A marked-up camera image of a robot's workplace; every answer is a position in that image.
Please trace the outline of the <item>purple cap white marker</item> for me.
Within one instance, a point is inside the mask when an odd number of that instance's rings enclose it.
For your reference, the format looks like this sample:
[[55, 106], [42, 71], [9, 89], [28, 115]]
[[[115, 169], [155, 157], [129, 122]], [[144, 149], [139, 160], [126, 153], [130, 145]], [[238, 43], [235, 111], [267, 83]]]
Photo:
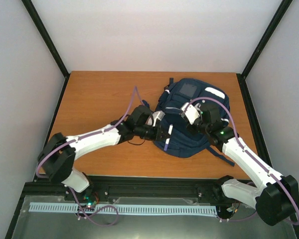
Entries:
[[165, 141], [164, 151], [167, 151], [167, 148], [168, 148], [168, 145], [169, 145], [169, 141], [170, 141], [170, 137], [171, 137], [172, 130], [173, 130], [173, 125], [170, 124], [170, 125], [169, 125], [169, 128], [168, 128], [168, 134], [169, 134], [169, 136], [167, 137], [167, 139], [166, 139], [166, 141]]

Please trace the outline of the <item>navy blue backpack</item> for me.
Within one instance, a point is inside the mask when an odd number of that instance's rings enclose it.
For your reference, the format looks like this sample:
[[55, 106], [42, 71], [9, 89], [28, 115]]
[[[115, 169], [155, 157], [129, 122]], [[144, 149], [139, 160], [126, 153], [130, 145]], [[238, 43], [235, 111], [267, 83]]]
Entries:
[[212, 149], [207, 135], [190, 128], [189, 122], [180, 115], [184, 104], [199, 97], [213, 98], [230, 110], [229, 97], [220, 88], [193, 78], [183, 78], [178, 82], [174, 82], [173, 78], [169, 79], [169, 84], [164, 87], [155, 112], [164, 113], [160, 122], [163, 128], [168, 129], [170, 125], [173, 125], [171, 138], [168, 145], [161, 141], [155, 141], [154, 145], [167, 154], [179, 158], [189, 158], [206, 149], [214, 156], [234, 166], [234, 162]]

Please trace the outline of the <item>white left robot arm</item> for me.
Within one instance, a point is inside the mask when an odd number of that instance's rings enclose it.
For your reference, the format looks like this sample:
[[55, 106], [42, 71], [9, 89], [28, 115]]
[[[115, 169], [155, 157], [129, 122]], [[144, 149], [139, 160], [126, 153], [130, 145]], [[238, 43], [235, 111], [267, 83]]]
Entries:
[[87, 176], [74, 168], [75, 160], [98, 149], [132, 140], [135, 136], [148, 141], [161, 141], [167, 148], [173, 126], [161, 126], [163, 111], [152, 112], [144, 105], [136, 107], [131, 114], [122, 116], [101, 129], [80, 135], [53, 135], [38, 156], [38, 168], [52, 183], [69, 186], [82, 200], [93, 197], [94, 188]]

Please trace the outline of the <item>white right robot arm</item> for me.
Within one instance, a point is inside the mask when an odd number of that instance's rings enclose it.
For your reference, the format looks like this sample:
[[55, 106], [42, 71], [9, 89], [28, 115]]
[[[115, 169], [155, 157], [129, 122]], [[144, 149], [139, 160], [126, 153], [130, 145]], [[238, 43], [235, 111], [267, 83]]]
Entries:
[[208, 97], [196, 98], [185, 103], [182, 116], [196, 132], [205, 134], [209, 142], [220, 152], [232, 159], [252, 180], [253, 186], [226, 179], [221, 184], [222, 194], [235, 199], [253, 209], [267, 225], [288, 220], [295, 214], [299, 225], [299, 187], [297, 180], [289, 175], [284, 176], [265, 163], [238, 136], [236, 126], [225, 126], [219, 110], [223, 109], [230, 122], [233, 117], [230, 111], [219, 101]]

